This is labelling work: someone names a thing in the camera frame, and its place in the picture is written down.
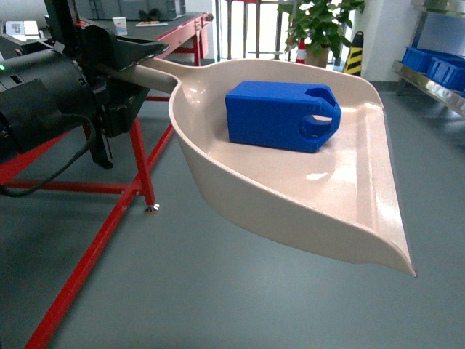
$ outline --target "yellow and black post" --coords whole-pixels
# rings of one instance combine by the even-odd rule
[[[344,73],[360,76],[362,72],[362,53],[363,32],[358,31],[352,41],[352,46],[350,47],[349,55],[347,56],[347,61],[344,65]]]

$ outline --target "red metal frame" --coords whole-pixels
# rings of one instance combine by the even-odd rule
[[[79,293],[79,290],[84,285],[92,268],[97,262],[103,249],[107,245],[110,237],[116,229],[116,226],[124,216],[136,195],[144,195],[145,202],[148,205],[155,203],[155,195],[153,193],[152,181],[150,179],[150,170],[155,166],[158,158],[163,153],[164,148],[168,144],[174,133],[172,125],[169,125],[164,134],[161,136],[152,153],[145,155],[145,149],[142,141],[142,131],[140,129],[139,118],[134,121],[131,131],[132,147],[134,156],[136,157],[137,168],[139,172],[130,184],[109,184],[109,183],[74,183],[74,182],[53,182],[44,187],[47,190],[66,190],[66,191],[84,191],[92,193],[117,193],[121,197],[116,202],[112,212],[103,223],[98,234],[93,242],[84,253],[73,273],[66,281],[66,284],[58,294],[50,309],[46,312],[45,317],[29,339],[25,346],[27,349],[45,348],[53,334],[60,325],[61,320],[65,317],[68,308],[73,303]],[[12,183],[17,188],[27,188],[34,184],[34,181],[14,181]]]
[[[195,65],[200,65],[201,58],[203,58],[207,50],[206,36],[202,37],[202,30],[208,25],[204,18],[205,15],[199,15],[180,27],[156,38],[157,40],[170,44],[169,51],[164,52],[163,56],[159,57],[163,58],[168,53],[172,52],[191,53],[194,54]],[[188,40],[192,40],[192,48],[179,48],[181,44]],[[169,97],[147,96],[146,100],[168,101]],[[136,158],[138,173],[129,184],[53,181],[42,187],[44,190],[63,190],[79,193],[109,193],[121,196],[116,202],[112,212],[103,223],[98,234],[95,236],[93,242],[84,253],[84,256],[71,273],[57,298],[52,303],[50,309],[46,312],[45,317],[32,334],[25,349],[40,349],[47,346],[60,325],[61,320],[65,317],[69,307],[75,300],[79,290],[84,285],[85,280],[92,271],[99,256],[102,254],[110,237],[113,235],[121,218],[124,216],[124,212],[131,204],[132,199],[137,195],[143,195],[147,205],[152,206],[155,204],[155,194],[150,179],[150,171],[160,158],[160,155],[163,153],[164,148],[173,134],[174,129],[172,125],[169,125],[147,157],[145,154],[142,130],[140,128],[140,120],[139,118],[135,119],[129,131],[129,135]],[[36,180],[15,180],[13,177],[35,161],[40,155],[49,150],[62,137],[64,137],[64,135],[0,165],[0,182],[7,182],[7,186],[10,188],[31,188],[38,184],[39,181]]]

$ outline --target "gray floor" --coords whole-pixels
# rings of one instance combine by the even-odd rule
[[[177,141],[153,171],[160,212],[137,199],[50,348],[465,348],[465,126],[428,97],[382,92],[403,219],[418,278],[281,246],[237,228],[199,196]],[[166,103],[145,105],[148,145]],[[80,132],[66,140],[72,153]],[[127,181],[82,159],[62,179]],[[28,169],[44,175],[60,147]],[[0,198],[0,340],[21,348],[115,199],[37,193]]]

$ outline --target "green leaves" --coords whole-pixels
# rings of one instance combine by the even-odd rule
[[[301,0],[297,4],[293,18],[293,4],[282,4],[278,11],[289,14],[291,26],[288,29],[286,51],[293,49],[301,40],[310,41],[307,47],[314,55],[329,47],[334,57],[339,57],[341,44],[348,47],[351,42],[344,37],[342,25],[352,28],[349,14],[353,10],[365,9],[363,0],[341,0],[338,4],[332,0]]]

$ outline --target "traffic cone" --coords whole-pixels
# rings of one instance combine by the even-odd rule
[[[344,65],[344,73],[360,76],[360,73],[362,72],[362,53],[363,32],[358,31],[355,34],[349,55],[347,56],[346,64]]]
[[[305,41],[301,40],[299,42],[299,48],[297,49],[296,63],[305,64],[306,56],[307,56],[307,51],[305,51]]]

